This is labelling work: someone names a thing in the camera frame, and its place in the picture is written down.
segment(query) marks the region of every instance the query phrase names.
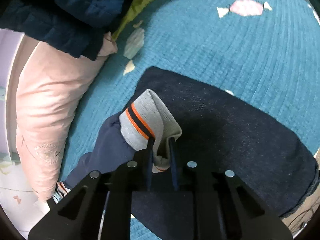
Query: navy cloth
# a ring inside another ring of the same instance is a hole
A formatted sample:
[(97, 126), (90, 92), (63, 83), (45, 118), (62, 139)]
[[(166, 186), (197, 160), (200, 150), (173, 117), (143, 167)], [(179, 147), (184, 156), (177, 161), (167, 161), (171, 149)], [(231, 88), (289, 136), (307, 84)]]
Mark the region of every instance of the navy cloth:
[[(319, 184), (312, 154), (268, 114), (216, 87), (156, 67), (141, 76), (127, 106), (146, 89), (161, 98), (182, 129), (177, 140), (182, 163), (206, 162), (214, 171), (233, 170), (280, 217), (294, 212)], [(67, 187), (92, 170), (110, 172), (133, 158), (135, 151), (124, 141), (118, 117), (105, 121), (93, 152), (81, 157), (65, 181)], [(152, 183), (169, 190), (170, 172), (154, 174)], [(132, 194), (132, 214), (162, 240), (193, 239), (192, 207), (191, 193)]]
[(76, 168), (66, 178), (67, 188), (75, 187), (90, 171), (98, 170), (101, 173), (115, 171), (118, 166), (133, 159), (135, 150), (121, 135), (120, 114), (114, 114), (105, 120), (93, 152), (82, 155)]
[(11, 0), (0, 28), (24, 32), (75, 58), (95, 60), (103, 35), (115, 30), (132, 0)]

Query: pink pillow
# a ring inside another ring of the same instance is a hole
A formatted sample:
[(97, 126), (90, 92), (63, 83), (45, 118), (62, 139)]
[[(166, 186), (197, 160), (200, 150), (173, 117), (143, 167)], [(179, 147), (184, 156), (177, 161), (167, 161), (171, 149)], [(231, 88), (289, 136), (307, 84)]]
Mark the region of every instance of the pink pillow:
[[(116, 52), (114, 41), (105, 42), (103, 51), (104, 55)], [(106, 58), (77, 59), (40, 42), (21, 72), (16, 146), (23, 171), (40, 200), (47, 200), (55, 190), (79, 99)]]

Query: dark blue quilted jacket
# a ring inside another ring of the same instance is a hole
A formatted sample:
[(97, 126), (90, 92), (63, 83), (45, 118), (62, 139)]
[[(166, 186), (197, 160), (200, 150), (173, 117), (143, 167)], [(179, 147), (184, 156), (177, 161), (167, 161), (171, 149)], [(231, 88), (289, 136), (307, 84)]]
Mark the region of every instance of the dark blue quilted jacket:
[(95, 60), (106, 27), (124, 0), (12, 0), (0, 18), (8, 28), (67, 52)]

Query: teal bedspread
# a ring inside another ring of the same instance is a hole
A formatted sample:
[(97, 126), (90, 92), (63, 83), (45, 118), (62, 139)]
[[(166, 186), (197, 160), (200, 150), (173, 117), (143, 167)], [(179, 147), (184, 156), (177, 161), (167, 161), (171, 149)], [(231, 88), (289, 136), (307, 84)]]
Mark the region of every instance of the teal bedspread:
[(265, 1), (272, 11), (219, 18), (236, 0), (155, 0), (137, 16), (144, 46), (123, 75), (133, 23), (82, 98), (71, 125), (61, 176), (93, 149), (103, 121), (121, 111), (141, 74), (158, 66), (230, 90), (294, 131), (315, 153), (320, 146), (320, 26), (304, 0)]

